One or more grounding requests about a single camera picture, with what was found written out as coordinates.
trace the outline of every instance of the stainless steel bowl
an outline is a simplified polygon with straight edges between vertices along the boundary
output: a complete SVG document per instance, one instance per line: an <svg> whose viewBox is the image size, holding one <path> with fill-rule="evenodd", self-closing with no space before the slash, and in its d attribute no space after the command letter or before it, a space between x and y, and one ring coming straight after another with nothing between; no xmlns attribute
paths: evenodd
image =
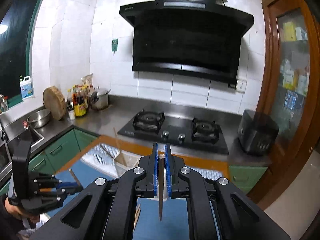
<svg viewBox="0 0 320 240"><path fill-rule="evenodd" d="M27 119L29 125L33 128L45 126L50 120L50 110L43 109L30 115Z"/></svg>

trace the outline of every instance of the black sleeve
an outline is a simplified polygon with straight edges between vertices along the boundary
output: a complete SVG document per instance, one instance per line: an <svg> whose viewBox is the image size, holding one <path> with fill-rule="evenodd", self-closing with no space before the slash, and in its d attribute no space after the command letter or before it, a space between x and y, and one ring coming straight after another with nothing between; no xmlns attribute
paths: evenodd
<svg viewBox="0 0 320 240"><path fill-rule="evenodd" d="M0 196L0 239L19 240L17 233L25 229L22 220L14 218L8 214L4 206L7 195Z"/></svg>

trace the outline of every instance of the green sticker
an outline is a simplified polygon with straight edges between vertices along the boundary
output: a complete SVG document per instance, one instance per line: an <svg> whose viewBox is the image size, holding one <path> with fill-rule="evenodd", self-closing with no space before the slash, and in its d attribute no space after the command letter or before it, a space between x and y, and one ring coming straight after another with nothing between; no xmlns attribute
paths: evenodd
<svg viewBox="0 0 320 240"><path fill-rule="evenodd" d="M112 52L115 52L118 50L118 39L112 40Z"/></svg>

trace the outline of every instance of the gas stove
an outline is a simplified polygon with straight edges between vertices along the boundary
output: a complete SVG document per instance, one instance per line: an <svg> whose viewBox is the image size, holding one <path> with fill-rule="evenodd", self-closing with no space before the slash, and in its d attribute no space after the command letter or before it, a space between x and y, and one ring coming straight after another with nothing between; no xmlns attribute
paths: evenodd
<svg viewBox="0 0 320 240"><path fill-rule="evenodd" d="M118 134L184 148L229 154L220 125L214 121L182 119L141 111Z"/></svg>

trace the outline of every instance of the person's arm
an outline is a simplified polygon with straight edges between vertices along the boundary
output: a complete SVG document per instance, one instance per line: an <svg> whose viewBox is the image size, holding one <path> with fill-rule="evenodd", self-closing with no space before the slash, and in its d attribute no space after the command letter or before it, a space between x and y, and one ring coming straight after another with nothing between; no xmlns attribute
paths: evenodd
<svg viewBox="0 0 320 240"><path fill-rule="evenodd" d="M0 239L18 240L16 234L25 229L21 217L27 217L31 222L39 222L39 216L27 214L23 209L10 205L7 195L0 196Z"/></svg>

